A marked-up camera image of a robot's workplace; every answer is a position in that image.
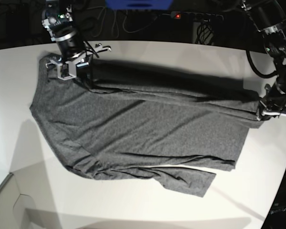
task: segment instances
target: blue box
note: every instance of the blue box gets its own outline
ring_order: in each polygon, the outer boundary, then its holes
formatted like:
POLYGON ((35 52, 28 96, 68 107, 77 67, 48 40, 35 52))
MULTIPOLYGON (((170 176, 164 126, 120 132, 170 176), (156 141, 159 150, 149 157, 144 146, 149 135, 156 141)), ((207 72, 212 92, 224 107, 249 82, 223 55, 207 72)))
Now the blue box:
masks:
POLYGON ((167 10, 173 0, 106 0, 113 10, 167 10))

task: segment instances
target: white table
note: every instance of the white table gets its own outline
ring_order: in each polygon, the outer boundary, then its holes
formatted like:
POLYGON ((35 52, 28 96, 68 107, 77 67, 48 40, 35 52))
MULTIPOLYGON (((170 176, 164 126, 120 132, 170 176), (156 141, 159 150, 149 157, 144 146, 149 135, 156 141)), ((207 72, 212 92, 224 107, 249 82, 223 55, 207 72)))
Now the white table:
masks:
MULTIPOLYGON (((266 83, 241 50, 167 42, 103 44, 112 46, 112 53, 101 53, 103 59, 243 78, 245 88, 260 93, 266 83)), ((57 50, 47 44, 0 51, 0 162, 14 172, 20 192, 33 198, 32 221, 47 229, 261 228, 286 168, 286 118, 249 131, 236 170, 203 168, 217 174, 204 198, 166 190, 154 180, 84 179, 62 167, 29 111, 38 59, 57 50)), ((266 55, 253 53, 253 59, 260 71, 273 71, 266 55)))

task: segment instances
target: gray t-shirt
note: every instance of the gray t-shirt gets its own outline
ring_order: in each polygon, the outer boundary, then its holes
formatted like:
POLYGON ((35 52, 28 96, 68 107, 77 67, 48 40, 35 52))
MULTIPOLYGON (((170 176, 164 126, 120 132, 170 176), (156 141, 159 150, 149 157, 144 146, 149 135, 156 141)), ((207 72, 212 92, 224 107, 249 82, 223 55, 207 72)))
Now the gray t-shirt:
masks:
MULTIPOLYGON (((96 81, 98 87, 88 91, 57 79, 46 62, 48 57, 40 61, 30 109, 63 166, 82 177, 154 178, 167 189, 203 197, 215 174, 182 165, 234 169, 249 127, 261 125, 254 119, 258 96, 214 100, 208 92, 119 77, 96 81)), ((105 69, 96 66, 93 76, 105 69)))

